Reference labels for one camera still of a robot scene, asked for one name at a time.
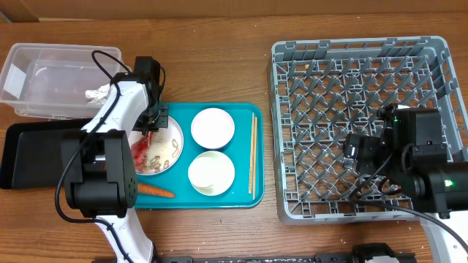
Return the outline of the white plate with food scraps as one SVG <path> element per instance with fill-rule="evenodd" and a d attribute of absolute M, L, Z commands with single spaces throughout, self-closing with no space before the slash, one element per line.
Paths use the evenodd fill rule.
<path fill-rule="evenodd" d="M 148 169 L 136 172 L 139 175 L 157 175 L 171 168 L 178 160 L 184 147 L 184 134 L 178 123 L 168 117 L 168 127 L 152 133 L 148 149 Z M 143 136 L 141 131 L 132 131 L 129 135 L 130 147 Z"/>

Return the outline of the red snack wrapper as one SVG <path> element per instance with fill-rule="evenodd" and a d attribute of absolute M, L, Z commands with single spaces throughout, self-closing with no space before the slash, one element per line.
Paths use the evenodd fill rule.
<path fill-rule="evenodd" d="M 148 169 L 148 149 L 151 145 L 152 133 L 147 132 L 131 146 L 132 158 L 136 172 L 145 172 Z"/>

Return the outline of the white bowl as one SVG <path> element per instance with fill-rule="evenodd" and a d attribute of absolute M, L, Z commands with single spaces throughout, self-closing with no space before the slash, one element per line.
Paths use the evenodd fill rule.
<path fill-rule="evenodd" d="M 206 151 L 197 156 L 188 168 L 188 179 L 199 193 L 214 197 L 226 192 L 235 179 L 231 159 L 219 151 Z"/>
<path fill-rule="evenodd" d="M 226 146 L 235 133 L 235 123 L 231 115 L 219 108 L 200 111 L 191 123 L 194 141 L 206 149 L 216 150 Z"/>

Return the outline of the white tissue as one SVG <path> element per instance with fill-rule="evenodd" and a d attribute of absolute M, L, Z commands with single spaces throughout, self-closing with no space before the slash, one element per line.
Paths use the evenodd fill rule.
<path fill-rule="evenodd" d="M 88 104 L 103 105 L 107 101 L 109 93 L 110 85 L 107 84 L 95 90 L 87 90 L 85 92 L 85 97 L 88 100 Z"/>

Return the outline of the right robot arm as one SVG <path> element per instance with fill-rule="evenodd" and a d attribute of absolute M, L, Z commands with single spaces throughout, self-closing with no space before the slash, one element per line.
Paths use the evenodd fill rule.
<path fill-rule="evenodd" d="M 449 152 L 440 111 L 389 104 L 377 117 L 384 122 L 379 135 L 348 134 L 342 146 L 343 166 L 368 175 L 349 201 L 417 216 L 435 262 L 466 262 L 467 159 Z M 398 187 L 382 195 L 403 194 L 412 207 L 366 201 L 361 189 L 378 176 Z"/>

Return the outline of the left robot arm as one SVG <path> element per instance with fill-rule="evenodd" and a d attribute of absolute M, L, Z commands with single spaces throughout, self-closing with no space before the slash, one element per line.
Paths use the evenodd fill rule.
<path fill-rule="evenodd" d="M 135 211 L 137 174 L 128 136 L 168 126 L 160 103 L 165 70 L 150 56 L 138 56 L 133 69 L 110 77 L 110 93 L 99 112 L 61 141 L 63 172 L 54 196 L 65 221 L 96 224 L 117 262 L 159 262 Z"/>

